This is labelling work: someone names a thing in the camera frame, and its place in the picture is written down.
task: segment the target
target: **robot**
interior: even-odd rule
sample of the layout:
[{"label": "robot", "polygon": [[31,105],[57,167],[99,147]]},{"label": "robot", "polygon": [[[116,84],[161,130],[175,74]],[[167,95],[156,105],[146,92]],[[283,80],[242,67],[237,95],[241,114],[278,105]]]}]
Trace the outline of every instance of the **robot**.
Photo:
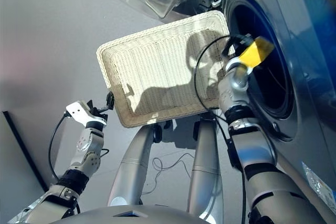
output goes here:
[{"label": "robot", "polygon": [[[226,65],[218,85],[219,108],[228,124],[226,140],[233,168],[242,172],[250,206],[249,223],[325,223],[293,180],[277,167],[276,150],[253,113],[247,95],[249,74],[265,57],[246,60],[244,53]],[[26,223],[223,223],[222,180],[216,142],[218,116],[202,115],[195,124],[196,156],[187,211],[141,205],[150,148],[162,138],[157,124],[140,128],[128,147],[115,177],[109,207],[74,215],[80,194],[100,166],[103,128],[110,108],[77,101],[66,107],[85,129],[71,165],[27,214]]]}]

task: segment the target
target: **wicker basket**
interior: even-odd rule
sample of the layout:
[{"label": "wicker basket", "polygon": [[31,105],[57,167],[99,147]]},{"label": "wicker basket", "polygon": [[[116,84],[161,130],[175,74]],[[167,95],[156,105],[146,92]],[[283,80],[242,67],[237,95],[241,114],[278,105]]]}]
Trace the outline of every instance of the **wicker basket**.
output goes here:
[{"label": "wicker basket", "polygon": [[[121,124],[135,127],[204,112],[194,90],[196,61],[207,44],[228,34],[224,15],[211,11],[100,46],[99,65]],[[197,72],[197,90],[208,107],[218,106],[224,44],[220,40],[208,49]]]}]

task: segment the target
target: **washing machine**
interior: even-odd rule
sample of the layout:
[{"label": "washing machine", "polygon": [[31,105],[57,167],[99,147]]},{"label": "washing machine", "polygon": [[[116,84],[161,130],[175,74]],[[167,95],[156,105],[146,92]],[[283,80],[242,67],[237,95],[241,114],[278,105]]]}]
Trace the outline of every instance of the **washing machine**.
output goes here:
[{"label": "washing machine", "polygon": [[251,75],[255,113],[278,152],[311,186],[333,194],[336,0],[223,0],[220,8],[231,33],[275,45]]}]

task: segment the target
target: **wire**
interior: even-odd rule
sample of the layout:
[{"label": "wire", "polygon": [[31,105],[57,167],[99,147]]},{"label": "wire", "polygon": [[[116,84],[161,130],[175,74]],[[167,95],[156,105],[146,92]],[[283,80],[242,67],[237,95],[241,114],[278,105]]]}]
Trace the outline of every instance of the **wire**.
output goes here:
[{"label": "wire", "polygon": [[[195,67],[195,70],[194,70],[194,88],[195,88],[195,92],[196,92],[196,96],[197,96],[197,98],[198,98],[198,100],[199,100],[199,102],[200,102],[200,104],[203,106],[203,108],[206,110],[206,111],[208,111],[209,113],[211,113],[212,115],[214,115],[215,116],[215,120],[216,120],[216,122],[217,122],[217,124],[218,124],[218,127],[219,127],[219,129],[220,129],[220,131],[221,131],[221,133],[222,133],[222,135],[223,135],[223,138],[224,138],[224,140],[225,140],[225,142],[227,143],[227,138],[226,138],[226,136],[225,136],[225,133],[224,133],[224,130],[223,130],[223,128],[222,128],[222,126],[221,126],[221,124],[219,123],[219,120],[218,119],[221,119],[221,120],[223,120],[224,122],[226,122],[226,120],[224,119],[224,118],[222,118],[221,116],[219,116],[219,115],[217,115],[217,114],[215,114],[211,109],[215,109],[215,108],[208,108],[208,107],[206,107],[205,106],[205,104],[202,102],[202,100],[201,100],[201,97],[200,97],[200,95],[198,94],[198,91],[197,91],[197,85],[196,85],[196,75],[197,75],[197,70],[198,70],[198,67],[199,67],[199,65],[200,65],[200,62],[201,62],[201,59],[202,59],[202,57],[204,56],[204,53],[205,53],[205,51],[211,46],[211,45],[213,45],[214,43],[216,43],[217,41],[219,41],[220,39],[224,39],[224,38],[238,38],[238,39],[242,39],[243,38],[243,36],[241,36],[241,35],[239,35],[239,36],[232,36],[232,35],[226,35],[226,36],[221,36],[221,37],[219,37],[219,38],[217,38],[217,39],[215,39],[215,40],[213,40],[213,41],[211,41],[203,50],[202,50],[202,52],[200,53],[200,57],[198,58],[198,60],[197,60],[197,63],[196,63],[196,67]],[[241,213],[241,224],[245,224],[245,219],[246,219],[246,188],[245,188],[245,176],[244,176],[244,173],[242,172],[242,187],[243,187],[243,205],[242,205],[242,213]]]},{"label": "wire", "polygon": [[226,138],[226,136],[225,136],[224,130],[223,130],[223,128],[222,128],[222,126],[221,126],[219,120],[218,120],[217,118],[215,118],[215,120],[216,120],[216,123],[217,123],[217,125],[218,125],[218,127],[219,127],[219,129],[220,129],[220,131],[221,131],[221,133],[222,133],[222,135],[223,135],[223,138],[224,138],[225,143],[227,143],[227,138]]},{"label": "wire", "polygon": [[103,154],[103,155],[100,155],[100,157],[102,158],[102,157],[104,157],[106,154],[108,154],[109,152],[110,152],[110,150],[109,149],[101,149],[102,151],[105,151],[105,153]]},{"label": "wire", "polygon": [[59,128],[59,126],[61,125],[61,123],[63,122],[63,120],[65,119],[65,115],[62,116],[62,118],[59,120],[58,124],[56,125],[55,129],[54,129],[54,132],[52,133],[52,136],[51,136],[51,139],[50,139],[50,143],[49,143],[49,148],[48,148],[48,164],[49,164],[49,168],[54,176],[54,178],[56,180],[58,180],[58,176],[57,174],[55,173],[55,170],[53,168],[53,165],[51,164],[51,147],[52,147],[52,142],[54,141],[54,137],[56,135],[56,132]]},{"label": "wire", "polygon": [[244,173],[242,172],[242,181],[241,184],[243,186],[243,206],[242,206],[242,213],[241,213],[241,224],[245,224],[245,219],[246,219],[246,188],[245,188],[245,176]]},{"label": "wire", "polygon": [[199,100],[200,104],[202,105],[202,107],[208,111],[209,113],[211,113],[212,115],[214,115],[215,117],[223,120],[224,122],[226,122],[226,120],[224,118],[222,118],[221,116],[219,115],[216,115],[211,109],[214,109],[214,108],[208,108],[207,106],[205,106],[205,104],[203,103],[203,101],[201,100],[201,97],[198,93],[198,90],[197,90],[197,84],[196,84],[196,75],[197,75],[197,71],[198,71],[198,67],[200,65],[200,62],[201,62],[201,59],[202,57],[204,56],[204,53],[207,51],[207,49],[212,46],[214,43],[216,43],[217,41],[221,40],[221,39],[224,39],[224,38],[229,38],[231,37],[230,35],[226,35],[226,36],[221,36],[213,41],[211,41],[203,50],[202,52],[200,53],[200,57],[198,58],[197,60],[197,63],[196,63],[196,66],[195,66],[195,70],[194,70],[194,88],[195,88],[195,92],[196,92],[196,96],[197,96],[197,99]]},{"label": "wire", "polygon": [[77,203],[77,205],[76,205],[76,210],[77,210],[77,214],[80,214],[80,208],[79,208],[78,203]]},{"label": "wire", "polygon": [[[158,157],[153,158],[153,160],[152,160],[153,168],[154,168],[155,170],[158,171],[158,173],[156,174],[156,176],[155,176],[155,178],[154,178],[155,185],[154,185],[154,187],[153,187],[152,190],[147,191],[147,192],[144,192],[144,193],[142,193],[142,195],[146,195],[146,194],[150,194],[150,193],[152,193],[152,192],[156,189],[156,187],[157,187],[157,184],[158,184],[157,178],[159,177],[159,175],[160,175],[162,172],[164,172],[165,170],[169,170],[169,169],[173,168],[173,167],[174,167],[175,165],[177,165],[179,162],[181,162],[181,163],[183,164],[184,169],[185,169],[185,172],[187,173],[188,177],[191,178],[191,176],[190,176],[190,174],[189,174],[189,172],[188,172],[188,170],[187,170],[187,167],[186,167],[185,163],[181,160],[181,159],[182,159],[184,156],[186,156],[186,155],[189,155],[190,157],[195,158],[195,157],[194,157],[193,155],[191,155],[190,153],[184,153],[181,157],[179,157],[179,159],[178,159],[174,164],[172,164],[171,166],[167,166],[167,167],[163,167],[163,163],[162,163],[161,159],[159,159]],[[155,163],[155,160],[158,160],[158,161],[160,162],[160,165],[157,165],[157,164]]]}]

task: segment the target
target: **sticker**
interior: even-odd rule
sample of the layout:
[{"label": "sticker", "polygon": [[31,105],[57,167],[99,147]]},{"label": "sticker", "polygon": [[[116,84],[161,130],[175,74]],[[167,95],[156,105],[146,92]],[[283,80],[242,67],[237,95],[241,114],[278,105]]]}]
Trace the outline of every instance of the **sticker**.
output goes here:
[{"label": "sticker", "polygon": [[324,183],[304,162],[302,162],[302,167],[310,187],[336,215],[336,191]]},{"label": "sticker", "polygon": [[239,56],[241,63],[249,68],[254,68],[262,63],[273,51],[274,45],[265,38],[259,36],[254,42],[246,48]]}]

